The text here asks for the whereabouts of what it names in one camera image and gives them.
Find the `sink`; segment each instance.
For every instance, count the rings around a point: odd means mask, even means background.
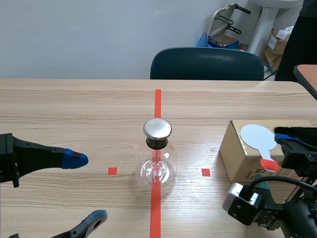
[[[269,8],[293,8],[301,4],[302,0],[251,0],[256,5]]]
[[[263,8],[248,48],[248,52],[262,57],[278,10],[280,8],[295,7],[301,4],[303,0],[251,0],[251,2],[262,6]]]

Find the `wooden table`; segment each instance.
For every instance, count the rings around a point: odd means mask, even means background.
[[[295,66],[294,74],[298,81],[317,100],[317,65],[301,64]]]
[[[86,153],[87,166],[48,169],[1,184],[1,237],[49,238],[67,231],[96,209],[108,220],[91,238],[148,238],[151,192],[137,185],[134,154],[162,89],[162,117],[173,126],[178,150],[173,190],[161,199],[163,238],[280,238],[246,227],[223,211],[231,184],[218,150],[231,119],[309,119],[317,102],[293,82],[173,80],[0,80],[0,132]],[[108,176],[108,167],[118,175]],[[210,168],[203,177],[201,168]],[[291,186],[275,183],[283,201]]]

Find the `metal lid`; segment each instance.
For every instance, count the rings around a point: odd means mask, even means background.
[[[164,140],[171,135],[172,126],[165,119],[153,118],[144,124],[143,132],[152,140]]]

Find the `cardboard box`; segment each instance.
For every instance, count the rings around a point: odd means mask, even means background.
[[[218,36],[214,39],[210,38],[209,44],[215,48],[224,48],[224,49],[236,50],[239,46],[239,40],[234,39],[234,38],[229,37],[229,36],[222,35],[222,36]]]
[[[298,178],[294,170],[283,169],[278,173],[270,173],[260,164],[260,153],[243,142],[240,131],[245,125],[258,124],[274,133],[274,128],[284,127],[312,127],[308,120],[231,120],[220,146],[220,154],[225,165],[230,182],[250,182],[256,174],[262,176],[286,176]],[[279,165],[284,160],[281,146],[270,150],[270,155]]]
[[[274,55],[282,55],[284,53],[285,47],[287,45],[287,41],[283,41],[277,36],[271,32],[269,38],[267,47],[272,51]]]
[[[265,61],[267,62],[267,67],[271,68],[272,72],[275,72],[279,64],[281,63],[283,55],[274,55],[272,51],[267,47],[264,51]]]

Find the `cable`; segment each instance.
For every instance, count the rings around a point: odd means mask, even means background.
[[[268,77],[266,77],[265,79],[263,79],[263,81],[264,80],[266,80],[266,79],[268,79],[268,78],[270,78],[273,74],[275,74],[277,72],[277,70],[276,71],[274,71],[273,73],[271,73]]]
[[[267,176],[267,177],[262,177],[262,178],[258,178],[256,180],[253,180],[250,183],[251,187],[254,187],[255,185],[257,185],[260,182],[266,182],[266,181],[280,181],[280,182],[287,182],[287,183],[291,183],[303,188],[306,188],[310,191],[313,192],[317,192],[317,187],[314,187],[308,183],[293,179],[293,178],[288,178],[288,177],[279,177],[279,176]]]

